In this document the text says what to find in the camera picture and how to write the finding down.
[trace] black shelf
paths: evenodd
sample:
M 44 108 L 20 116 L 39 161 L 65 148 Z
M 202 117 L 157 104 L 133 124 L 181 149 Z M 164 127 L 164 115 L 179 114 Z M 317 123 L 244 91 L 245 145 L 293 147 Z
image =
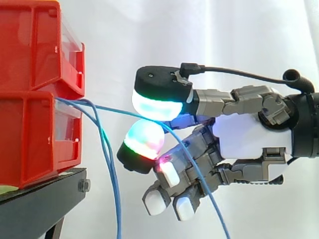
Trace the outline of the black shelf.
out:
M 58 239 L 64 216 L 85 198 L 86 169 L 0 195 L 0 239 Z

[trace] blue wire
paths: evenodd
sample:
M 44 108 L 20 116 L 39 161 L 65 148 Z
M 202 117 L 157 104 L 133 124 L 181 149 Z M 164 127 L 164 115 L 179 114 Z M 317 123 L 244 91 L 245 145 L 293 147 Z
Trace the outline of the blue wire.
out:
M 83 100 L 83 102 L 85 102 L 85 106 L 92 107 L 94 114 L 95 114 L 95 117 L 96 117 L 96 120 L 95 120 L 86 110 L 84 110 L 80 106 L 76 105 L 76 103 L 69 101 L 69 100 L 62 99 L 62 98 L 56 98 L 56 99 L 67 104 L 67 105 L 72 105 L 74 108 L 83 112 L 99 129 L 100 139 L 101 139 L 101 143 L 102 143 L 102 151 L 103 151 L 103 154 L 104 154 L 104 157 L 105 157 L 105 160 L 106 160 L 109 172 L 110 172 L 111 182 L 112 182 L 113 192 L 114 192 L 114 198 L 115 198 L 117 224 L 118 224 L 117 239 L 121 239 L 122 238 L 122 209 L 121 209 L 119 184 L 118 184 L 117 175 L 116 175 L 116 171 L 115 171 L 115 167 L 114 167 L 113 152 L 112 152 L 111 144 L 107 138 L 107 135 L 105 134 L 104 130 L 101 127 L 101 122 L 100 122 L 96 107 L 89 100 Z M 107 151 L 106 151 L 106 148 L 104 145 L 104 141 L 106 142 L 106 144 L 108 146 L 111 160 L 108 157 L 108 154 L 107 154 Z
M 89 101 L 87 99 L 82 99 L 80 101 L 86 102 L 87 104 L 89 104 L 92 107 L 94 115 L 95 115 L 95 118 L 96 118 L 97 127 L 98 127 L 99 133 L 100 133 L 101 144 L 104 145 L 104 140 L 105 140 L 105 142 L 106 142 L 106 144 L 108 146 L 108 149 L 109 149 L 111 170 L 113 172 L 115 188 L 116 188 L 115 193 L 116 193 L 116 197 L 117 197 L 117 203 L 116 203 L 116 214 L 117 214 L 117 224 L 118 224 L 118 227 L 117 227 L 117 239 L 121 239 L 122 238 L 121 198 L 120 198 L 118 177 L 117 177 L 115 166 L 114 166 L 112 147 L 111 147 L 109 139 L 107 138 L 107 135 L 105 133 L 103 134 L 104 131 L 102 129 L 101 121 L 100 121 L 100 118 L 99 118 L 99 115 L 98 115 L 98 112 L 97 112 L 97 109 L 96 109 L 95 105 L 91 101 Z M 102 146 L 102 150 L 103 150 L 104 156 L 105 157 L 108 156 L 107 152 L 106 152 L 106 148 Z
M 74 102 L 76 104 L 79 104 L 79 105 L 87 106 L 87 104 L 84 103 L 83 101 L 72 101 L 72 102 Z M 138 115 L 138 114 L 135 114 L 135 113 L 132 113 L 132 112 L 122 111 L 122 110 L 113 109 L 113 108 L 104 107 L 104 106 L 98 106 L 98 105 L 95 105 L 95 106 L 96 106 L 96 108 L 101 109 L 101 110 L 111 111 L 111 112 L 115 112 L 115 113 L 120 113 L 120 114 L 124 114 L 124 115 L 128 115 L 128 116 L 133 116 L 133 117 L 137 117 L 137 118 L 141 118 L 141 119 L 152 121 L 154 123 L 159 124 L 160 126 L 165 128 L 168 132 L 170 132 L 174 136 L 174 138 L 178 141 L 178 143 L 181 145 L 181 147 L 183 148 L 188 160 L 191 162 L 192 166 L 194 167 L 194 169 L 195 169 L 200 181 L 203 184 L 203 187 L 204 187 L 204 190 L 206 191 L 206 194 L 209 196 L 209 198 L 210 198 L 210 200 L 211 200 L 211 202 L 212 202 L 212 204 L 213 204 L 213 206 L 214 206 L 214 208 L 215 208 L 215 210 L 217 212 L 217 215 L 219 217 L 220 223 L 222 224 L 222 227 L 224 229 L 226 237 L 227 237 L 227 239 L 230 239 L 230 234 L 229 234 L 227 226 L 226 226 L 226 224 L 224 222 L 223 216 L 222 216 L 222 214 L 221 214 L 221 212 L 220 212 L 220 210 L 218 208 L 218 205 L 217 205 L 212 193 L 209 190 L 209 187 L 208 187 L 208 185 L 206 183 L 206 180 L 205 180 L 204 176 L 201 174 L 199 167 L 197 166 L 195 160 L 192 158 L 191 154 L 189 153 L 189 151 L 187 150 L 187 148 L 183 144 L 182 140 L 174 133 L 173 130 L 171 130 L 170 127 L 168 127 L 167 125 L 165 125 L 162 122 L 159 122 L 159 121 L 156 121 L 156 120 L 152 120 L 152 119 L 146 118 L 144 116 L 141 116 L 141 115 Z

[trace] stacked red bins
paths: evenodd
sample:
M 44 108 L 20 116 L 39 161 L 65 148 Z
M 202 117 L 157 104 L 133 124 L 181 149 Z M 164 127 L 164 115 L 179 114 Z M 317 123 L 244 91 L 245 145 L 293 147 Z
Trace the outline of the stacked red bins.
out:
M 0 0 L 0 185 L 24 188 L 81 162 L 84 45 L 57 1 Z

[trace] black cable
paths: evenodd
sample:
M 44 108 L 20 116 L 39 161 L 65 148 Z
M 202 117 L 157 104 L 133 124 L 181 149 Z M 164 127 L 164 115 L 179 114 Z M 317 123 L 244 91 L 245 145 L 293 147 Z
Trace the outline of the black cable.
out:
M 275 83 L 275 84 L 286 84 L 287 83 L 287 81 L 284 81 L 284 80 L 272 79 L 272 78 L 259 76 L 259 75 L 251 74 L 251 73 L 248 73 L 248 72 L 228 69 L 228 68 L 205 67 L 204 71 L 220 72 L 220 73 L 232 74 L 232 75 L 237 75 L 237 76 L 243 76 L 243 77 L 253 78 L 253 79 L 256 79 L 256 80 L 259 80 L 259 81 L 266 81 L 266 82 Z
M 182 77 L 188 78 L 190 75 L 197 75 L 204 72 L 219 72 L 219 73 L 226 73 L 226 74 L 232 74 L 237 76 L 243 76 L 252 78 L 259 81 L 265 81 L 269 83 L 275 83 L 275 84 L 283 84 L 287 85 L 288 87 L 292 89 L 296 89 L 301 91 L 301 93 L 311 94 L 315 92 L 314 85 L 312 82 L 305 77 L 302 77 L 298 71 L 294 69 L 287 70 L 283 74 L 282 80 L 272 79 L 265 76 L 259 76 L 255 74 L 251 74 L 248 72 L 243 71 L 237 71 L 233 69 L 228 68 L 221 68 L 221 67 L 209 67 L 204 65 L 198 65 L 196 63 L 182 63 L 179 69 L 179 73 Z
M 293 157 L 293 158 L 289 159 L 289 160 L 287 161 L 287 164 L 290 165 L 291 163 L 295 162 L 296 159 L 298 159 L 298 157 Z

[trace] green led light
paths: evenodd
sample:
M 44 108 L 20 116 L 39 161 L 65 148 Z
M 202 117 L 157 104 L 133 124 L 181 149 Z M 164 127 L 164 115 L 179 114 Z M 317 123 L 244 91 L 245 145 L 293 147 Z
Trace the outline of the green led light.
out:
M 132 103 L 140 115 L 158 121 L 173 120 L 183 107 L 180 102 L 151 100 L 139 95 L 136 91 L 133 91 Z
M 135 153 L 156 159 L 164 144 L 164 130 L 154 122 L 141 119 L 131 127 L 124 143 Z

